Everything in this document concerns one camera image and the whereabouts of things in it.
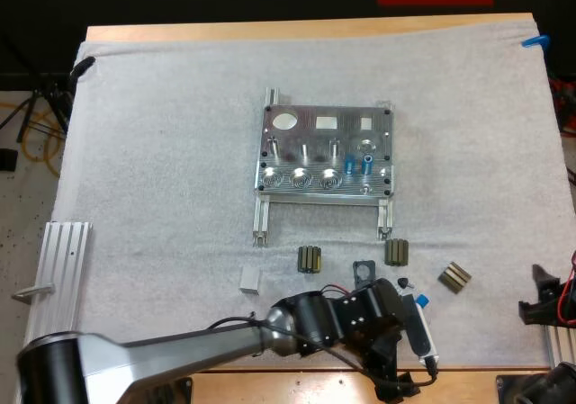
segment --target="aluminum fixture plate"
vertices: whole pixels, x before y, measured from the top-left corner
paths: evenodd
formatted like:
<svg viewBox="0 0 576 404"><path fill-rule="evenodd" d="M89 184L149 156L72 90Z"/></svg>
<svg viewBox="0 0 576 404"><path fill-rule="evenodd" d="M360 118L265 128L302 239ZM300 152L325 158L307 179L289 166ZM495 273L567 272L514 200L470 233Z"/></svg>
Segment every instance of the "aluminum fixture plate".
<svg viewBox="0 0 576 404"><path fill-rule="evenodd" d="M33 287L13 295L30 303L26 346L33 339L76 327L79 287L84 270L89 222L49 222L38 262ZM20 390L14 402L21 402Z"/></svg>
<svg viewBox="0 0 576 404"><path fill-rule="evenodd" d="M267 244L271 202L375 206L376 234L386 239L394 194L392 105L285 105L278 97L278 89L266 90L254 186L255 245ZM370 171L363 171L365 158Z"/></svg>
<svg viewBox="0 0 576 404"><path fill-rule="evenodd" d="M558 366L560 362L576 364L576 329L544 326L550 366Z"/></svg>

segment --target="black cable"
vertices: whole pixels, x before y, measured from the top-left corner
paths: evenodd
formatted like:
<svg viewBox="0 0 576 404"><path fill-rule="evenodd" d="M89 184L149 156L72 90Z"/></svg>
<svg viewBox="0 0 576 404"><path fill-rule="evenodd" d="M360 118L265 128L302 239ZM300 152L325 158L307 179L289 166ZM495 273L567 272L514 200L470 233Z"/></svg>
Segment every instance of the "black cable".
<svg viewBox="0 0 576 404"><path fill-rule="evenodd" d="M0 130L6 125L6 123L8 123L9 121L12 120L12 118L21 110L23 109L29 102L30 102L31 98L27 98L26 100L22 101L20 104L18 104L18 107L16 107L12 113L10 113L8 116L6 116L6 119L4 119L2 121L2 123L0 123Z"/></svg>
<svg viewBox="0 0 576 404"><path fill-rule="evenodd" d="M208 329L214 329L219 325L222 325L224 323L229 323L231 321L242 321L242 322L248 323L250 325L257 326L259 328L266 328L266 329L272 330L274 332L278 332L280 334L287 335L288 337L296 338L299 341L303 341L304 343L309 344L311 346L315 346L315 347L319 348L320 350L328 353L329 355L336 357L340 362L348 365L350 368L352 368L357 373L361 373L363 376L368 377L370 380L372 380L378 386L383 386L385 388L388 388L388 387L398 387L398 388L420 387L420 388L422 388L425 386L429 386L430 384L434 383L437 379L437 376L435 374L432 374L430 380L428 380L427 382L412 382L412 383L410 383L410 382L393 382L390 380L380 379L380 378L375 377L372 374L370 374L367 370L365 370L361 366L358 366L354 362L345 358L340 353L335 352L331 348L326 347L323 344L317 343L316 341L313 341L313 340L311 340L311 339L309 339L303 335L296 334L290 330L286 330L286 329L282 329L282 328L277 328L276 326L272 326L271 324L269 324L268 322L266 322L264 320L256 320L256 319L252 319L250 317L227 317L225 319L218 320L217 322L211 324L207 328Z"/></svg>

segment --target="small metal block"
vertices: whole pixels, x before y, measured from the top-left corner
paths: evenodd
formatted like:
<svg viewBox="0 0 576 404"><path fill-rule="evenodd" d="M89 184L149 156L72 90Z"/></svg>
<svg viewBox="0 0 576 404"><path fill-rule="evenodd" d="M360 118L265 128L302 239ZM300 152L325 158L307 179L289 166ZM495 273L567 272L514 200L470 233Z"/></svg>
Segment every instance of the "small metal block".
<svg viewBox="0 0 576 404"><path fill-rule="evenodd" d="M408 264L408 240L386 240L384 263L388 266L405 266Z"/></svg>
<svg viewBox="0 0 576 404"><path fill-rule="evenodd" d="M298 248L298 272L317 274L322 267L322 249L318 247Z"/></svg>
<svg viewBox="0 0 576 404"><path fill-rule="evenodd" d="M260 294L258 287L260 286L260 277L262 271L257 267L243 266L242 275L240 276L240 291L243 293Z"/></svg>
<svg viewBox="0 0 576 404"><path fill-rule="evenodd" d="M438 276L438 281L454 293L461 291L471 279L472 276L454 262L451 262L444 272Z"/></svg>

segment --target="black clamp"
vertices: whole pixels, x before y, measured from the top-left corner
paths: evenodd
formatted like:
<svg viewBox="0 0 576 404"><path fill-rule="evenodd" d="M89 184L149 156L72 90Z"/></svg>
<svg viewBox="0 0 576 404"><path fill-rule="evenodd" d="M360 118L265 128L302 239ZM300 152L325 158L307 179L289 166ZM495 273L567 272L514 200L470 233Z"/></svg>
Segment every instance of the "black clamp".
<svg viewBox="0 0 576 404"><path fill-rule="evenodd" d="M557 315L558 300L566 283L560 284L560 278L547 273L541 265L532 265L532 278L538 290L538 303L518 303L518 314L524 324L576 328L576 325L562 323ZM563 306L564 318L576 319L576 293L572 295L571 303L564 301Z"/></svg>

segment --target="gray cloth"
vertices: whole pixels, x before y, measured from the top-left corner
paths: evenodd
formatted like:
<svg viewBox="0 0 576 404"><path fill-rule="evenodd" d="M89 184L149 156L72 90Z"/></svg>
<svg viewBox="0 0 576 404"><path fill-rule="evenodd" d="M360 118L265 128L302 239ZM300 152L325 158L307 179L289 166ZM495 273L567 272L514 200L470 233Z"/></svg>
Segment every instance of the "gray cloth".
<svg viewBox="0 0 576 404"><path fill-rule="evenodd" d="M408 276L441 366L547 364L544 334L518 318L531 264L566 275L576 229L533 22L343 40L85 42L54 220L89 220L80 327L116 340L204 328L325 283L352 263ZM393 236L409 266L383 263L376 209L273 204L270 247L252 247L254 169L267 86L281 102L396 105ZM321 274L296 271L322 248ZM458 295L437 277L455 261ZM243 265L260 295L239 291ZM404 343L400 359L415 360ZM329 364L328 355L241 364Z"/></svg>

